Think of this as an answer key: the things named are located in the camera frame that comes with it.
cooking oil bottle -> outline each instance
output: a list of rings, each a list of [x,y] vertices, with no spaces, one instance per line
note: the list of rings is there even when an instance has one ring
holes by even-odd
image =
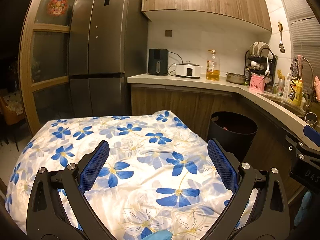
[[[208,50],[206,79],[218,81],[220,78],[220,59],[214,49]]]

black dish rack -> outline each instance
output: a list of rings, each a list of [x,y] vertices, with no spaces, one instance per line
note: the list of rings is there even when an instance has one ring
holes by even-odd
[[[269,58],[269,69],[270,69],[270,74],[269,78],[271,79],[270,84],[273,84],[275,80],[275,74],[276,74],[276,66],[277,66],[277,61],[278,61],[278,56],[273,54],[272,51],[268,48],[263,48],[260,52],[260,54],[249,54],[249,50],[245,53],[244,57],[244,75],[246,68],[248,67],[249,69],[249,83],[250,83],[250,78],[251,78],[251,72],[256,73],[258,75],[263,74],[267,70],[267,57],[261,56],[261,53],[264,49],[267,49],[271,52],[272,54],[272,59]],[[255,61],[256,63],[259,64],[259,69],[254,69],[251,67],[250,63],[251,61]]]

power cord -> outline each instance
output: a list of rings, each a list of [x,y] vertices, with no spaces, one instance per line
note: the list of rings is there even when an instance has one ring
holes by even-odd
[[[169,52],[172,53],[172,54],[175,54],[175,55],[179,56],[179,58],[181,59],[181,64],[183,63],[182,57],[180,57],[179,54],[174,53],[174,52],[171,52],[171,51],[169,51]],[[170,67],[168,67],[168,71],[169,71],[169,69],[171,68],[172,65],[176,65],[176,63],[172,63],[172,64],[170,65]],[[175,76],[175,75],[170,75],[170,73],[172,73],[172,72],[174,72],[174,71],[176,71],[176,70],[170,71],[170,72],[168,73],[168,75],[169,75],[169,76]]]

sink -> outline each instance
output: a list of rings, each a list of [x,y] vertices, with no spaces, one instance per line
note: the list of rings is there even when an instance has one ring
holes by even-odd
[[[271,95],[265,95],[262,94],[263,97],[271,100],[272,102],[278,104],[279,106],[282,106],[283,108],[289,110],[291,113],[295,114],[296,116],[300,117],[301,119],[304,119],[304,111],[302,108],[291,104],[287,100],[283,100],[282,98],[278,98],[276,96],[271,96]]]

spatula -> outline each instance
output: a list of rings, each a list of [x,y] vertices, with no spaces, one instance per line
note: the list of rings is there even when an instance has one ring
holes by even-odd
[[[279,22],[279,31],[280,31],[280,37],[281,37],[281,40],[280,40],[280,43],[279,43],[279,49],[280,49],[280,52],[281,53],[285,53],[285,49],[284,49],[284,46],[282,44],[282,31],[283,31],[283,26],[281,24],[281,22]]]

